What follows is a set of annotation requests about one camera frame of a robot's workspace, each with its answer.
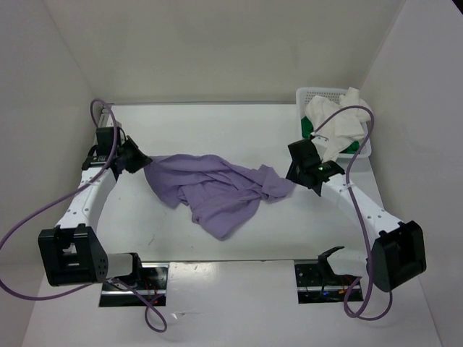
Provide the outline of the green t shirt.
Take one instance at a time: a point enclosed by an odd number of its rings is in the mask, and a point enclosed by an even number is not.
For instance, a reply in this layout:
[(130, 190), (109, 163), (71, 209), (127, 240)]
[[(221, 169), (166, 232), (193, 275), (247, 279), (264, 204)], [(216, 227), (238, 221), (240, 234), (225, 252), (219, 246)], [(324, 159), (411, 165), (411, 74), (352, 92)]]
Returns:
[[(313, 124), (306, 116), (301, 119), (301, 130), (302, 137), (308, 139), (310, 134), (313, 132)], [(348, 148), (342, 151), (344, 154), (354, 155), (360, 148), (360, 143), (358, 141), (352, 142)]]

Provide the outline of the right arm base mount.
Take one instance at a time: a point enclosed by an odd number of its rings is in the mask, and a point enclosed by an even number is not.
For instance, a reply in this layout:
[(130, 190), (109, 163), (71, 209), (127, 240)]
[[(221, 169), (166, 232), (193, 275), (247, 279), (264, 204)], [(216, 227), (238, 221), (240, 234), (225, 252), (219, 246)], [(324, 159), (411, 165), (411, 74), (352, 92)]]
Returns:
[(298, 304), (322, 304), (343, 302), (348, 287), (354, 282), (351, 275), (336, 275), (325, 279), (317, 260), (294, 263)]

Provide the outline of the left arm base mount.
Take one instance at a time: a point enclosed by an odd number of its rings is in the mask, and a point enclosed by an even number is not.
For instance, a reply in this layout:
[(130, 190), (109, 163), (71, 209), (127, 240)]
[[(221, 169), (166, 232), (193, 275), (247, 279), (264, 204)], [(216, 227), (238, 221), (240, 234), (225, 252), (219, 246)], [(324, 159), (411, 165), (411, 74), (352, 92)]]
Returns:
[[(140, 278), (126, 284), (135, 289), (145, 300), (155, 307), (166, 306), (166, 289), (169, 263), (143, 262)], [(144, 303), (136, 295), (120, 284), (103, 284), (99, 307), (143, 307)]]

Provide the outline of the white t shirt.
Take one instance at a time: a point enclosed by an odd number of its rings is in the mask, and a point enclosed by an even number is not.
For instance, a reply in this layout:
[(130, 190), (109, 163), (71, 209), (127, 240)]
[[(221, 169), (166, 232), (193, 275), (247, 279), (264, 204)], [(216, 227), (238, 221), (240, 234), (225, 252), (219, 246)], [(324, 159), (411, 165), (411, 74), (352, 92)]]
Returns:
[(305, 116), (312, 124), (310, 132), (320, 137), (323, 162), (335, 161), (341, 153), (355, 154), (365, 138), (362, 125), (370, 120), (370, 107), (360, 91), (350, 87), (335, 101), (315, 95), (305, 107)]

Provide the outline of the purple t shirt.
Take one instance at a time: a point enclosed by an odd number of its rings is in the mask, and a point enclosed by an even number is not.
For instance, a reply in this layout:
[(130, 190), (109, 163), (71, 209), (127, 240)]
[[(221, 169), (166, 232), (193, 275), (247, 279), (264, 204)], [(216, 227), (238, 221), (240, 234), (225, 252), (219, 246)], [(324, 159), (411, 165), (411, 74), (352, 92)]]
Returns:
[(144, 167), (150, 188), (171, 209), (188, 206), (192, 222), (215, 239), (228, 239), (248, 222), (262, 201), (290, 196), (295, 184), (274, 168), (245, 168), (217, 155), (154, 156)]

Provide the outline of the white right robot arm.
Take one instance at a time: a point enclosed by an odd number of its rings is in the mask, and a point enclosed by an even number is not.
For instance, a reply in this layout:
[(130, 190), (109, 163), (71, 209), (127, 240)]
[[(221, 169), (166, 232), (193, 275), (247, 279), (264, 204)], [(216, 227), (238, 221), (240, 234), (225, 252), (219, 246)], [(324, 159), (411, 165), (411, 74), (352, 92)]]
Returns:
[(318, 255), (317, 273), (323, 283), (333, 284), (343, 275), (367, 276), (388, 293), (425, 271), (424, 236), (416, 222), (405, 223), (386, 212), (340, 165), (322, 162), (310, 140), (293, 142), (288, 149), (292, 159), (288, 180), (331, 202), (368, 235), (364, 254), (337, 246)]

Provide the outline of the white plastic laundry basket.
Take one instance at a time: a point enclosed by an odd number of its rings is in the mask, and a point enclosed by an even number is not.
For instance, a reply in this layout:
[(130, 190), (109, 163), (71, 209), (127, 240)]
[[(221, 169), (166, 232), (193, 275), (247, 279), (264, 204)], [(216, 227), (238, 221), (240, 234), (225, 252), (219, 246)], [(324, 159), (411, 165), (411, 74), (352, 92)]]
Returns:
[[(339, 89), (339, 88), (326, 88), (326, 87), (301, 87), (300, 89), (298, 89), (296, 91), (296, 104), (297, 104), (297, 114), (300, 118), (300, 122), (301, 122), (301, 119), (305, 117), (306, 105), (315, 95), (322, 95), (322, 96), (329, 98), (332, 101), (335, 101), (339, 95), (344, 94), (348, 89), (345, 90), (345, 89)], [(365, 130), (365, 137), (368, 131), (368, 122), (362, 125), (363, 129)], [(315, 136), (317, 144), (322, 147), (322, 145), (324, 144), (324, 141), (322, 141), (320, 137), (313, 132), (310, 134), (310, 136), (312, 135)], [(360, 146), (357, 152), (360, 153), (358, 155), (358, 158), (369, 157), (371, 154), (370, 143), (367, 142), (364, 147)], [(341, 153), (337, 159), (347, 160), (347, 159), (352, 158), (352, 156), (353, 155), (351, 154)]]

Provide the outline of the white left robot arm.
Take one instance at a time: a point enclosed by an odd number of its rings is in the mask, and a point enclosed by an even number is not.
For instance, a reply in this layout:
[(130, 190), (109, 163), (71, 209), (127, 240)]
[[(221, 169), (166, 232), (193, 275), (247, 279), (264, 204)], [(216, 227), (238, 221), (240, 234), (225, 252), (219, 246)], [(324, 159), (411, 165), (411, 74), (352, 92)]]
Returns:
[(151, 161), (120, 126), (97, 129), (96, 143), (82, 163), (79, 192), (57, 224), (38, 237), (50, 285), (104, 283), (113, 278), (130, 289), (143, 284), (145, 272), (138, 254), (107, 253), (96, 232), (119, 176), (125, 171), (134, 174)]

